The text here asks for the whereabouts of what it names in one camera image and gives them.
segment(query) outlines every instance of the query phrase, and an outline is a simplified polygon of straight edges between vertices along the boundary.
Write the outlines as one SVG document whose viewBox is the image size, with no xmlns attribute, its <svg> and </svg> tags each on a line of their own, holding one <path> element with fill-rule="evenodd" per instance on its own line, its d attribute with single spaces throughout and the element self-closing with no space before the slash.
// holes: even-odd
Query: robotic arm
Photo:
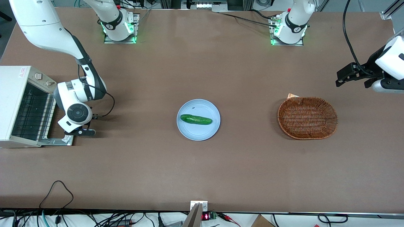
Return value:
<svg viewBox="0 0 404 227">
<path fill-rule="evenodd" d="M 129 35 L 127 29 L 122 29 L 125 27 L 124 12 L 119 11 L 112 0 L 87 2 L 91 2 L 106 27 L 111 25 L 108 35 L 117 39 Z M 57 105 L 66 114 L 58 123 L 65 134 L 94 135 L 93 130 L 76 130 L 88 124 L 93 117 L 91 108 L 84 102 L 102 99 L 107 91 L 91 58 L 80 41 L 62 26 L 50 0 L 10 0 L 10 5 L 22 32 L 33 45 L 69 54 L 83 68 L 84 78 L 58 83 L 54 91 Z"/>
<path fill-rule="evenodd" d="M 372 87 L 376 92 L 404 93 L 404 29 L 373 53 L 361 68 L 365 72 L 352 62 L 339 70 L 336 86 L 367 78 L 365 88 Z"/>
<path fill-rule="evenodd" d="M 297 43 L 307 29 L 307 22 L 315 11 L 313 0 L 293 0 L 290 11 L 280 15 L 281 23 L 275 30 L 274 36 L 286 44 Z"/>
</svg>

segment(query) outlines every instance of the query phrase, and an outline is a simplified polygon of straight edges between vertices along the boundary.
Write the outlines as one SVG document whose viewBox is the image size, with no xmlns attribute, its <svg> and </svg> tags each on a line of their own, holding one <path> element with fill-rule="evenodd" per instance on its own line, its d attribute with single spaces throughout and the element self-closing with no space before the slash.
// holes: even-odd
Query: green led light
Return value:
<svg viewBox="0 0 404 227">
<path fill-rule="evenodd" d="M 102 30 L 104 31 L 104 33 L 106 34 L 107 32 L 105 31 L 104 25 L 102 24 L 102 22 L 100 22 Z"/>
<path fill-rule="evenodd" d="M 128 30 L 129 33 L 133 33 L 133 25 L 125 22 L 124 24 L 126 26 L 126 29 Z"/>
</svg>

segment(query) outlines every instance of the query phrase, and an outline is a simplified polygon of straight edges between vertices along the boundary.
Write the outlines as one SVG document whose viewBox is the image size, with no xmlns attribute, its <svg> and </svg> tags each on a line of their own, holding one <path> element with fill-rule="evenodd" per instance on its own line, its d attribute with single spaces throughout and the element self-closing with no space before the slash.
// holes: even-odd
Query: plate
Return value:
<svg viewBox="0 0 404 227">
<path fill-rule="evenodd" d="M 181 120 L 183 114 L 191 114 L 212 119 L 209 125 L 189 124 Z M 216 106 L 204 99 L 194 99 L 185 103 L 178 111 L 177 126 L 182 135 L 194 141 L 211 138 L 219 129 L 220 113 Z"/>
</svg>

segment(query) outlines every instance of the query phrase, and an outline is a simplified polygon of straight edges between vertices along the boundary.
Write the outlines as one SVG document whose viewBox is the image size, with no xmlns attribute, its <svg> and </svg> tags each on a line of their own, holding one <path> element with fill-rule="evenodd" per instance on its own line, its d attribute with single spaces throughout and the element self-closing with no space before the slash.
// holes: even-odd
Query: brown wicker basket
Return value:
<svg viewBox="0 0 404 227">
<path fill-rule="evenodd" d="M 337 114 L 331 104 L 318 97 L 293 97 L 278 110 L 281 129 L 295 139 L 325 139 L 337 129 Z"/>
</svg>

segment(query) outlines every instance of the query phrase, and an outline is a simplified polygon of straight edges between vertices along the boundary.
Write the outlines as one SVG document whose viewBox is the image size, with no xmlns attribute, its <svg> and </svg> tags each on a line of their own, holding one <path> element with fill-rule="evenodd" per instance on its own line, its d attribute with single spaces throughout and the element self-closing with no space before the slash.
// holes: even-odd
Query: brown table surface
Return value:
<svg viewBox="0 0 404 227">
<path fill-rule="evenodd" d="M 342 13 L 314 13 L 303 47 L 271 46 L 268 28 L 209 11 L 152 11 L 138 43 L 103 44 L 89 8 L 58 8 L 116 98 L 96 137 L 71 147 L 0 149 L 1 207 L 37 207 L 51 183 L 74 194 L 70 208 L 278 212 L 404 213 L 402 95 L 365 89 L 364 81 L 335 87 L 352 62 Z M 239 16 L 265 22 L 252 12 Z M 348 13 L 347 30 L 364 63 L 392 36 L 378 13 Z M 32 65 L 58 82 L 76 78 L 73 57 L 39 49 L 16 27 L 2 65 Z M 291 92 L 329 101 L 335 134 L 297 141 L 276 114 Z M 207 141 L 178 131 L 179 108 L 207 99 L 221 125 Z M 106 112 L 109 97 L 89 103 Z M 45 207 L 69 194 L 58 185 Z"/>
</svg>

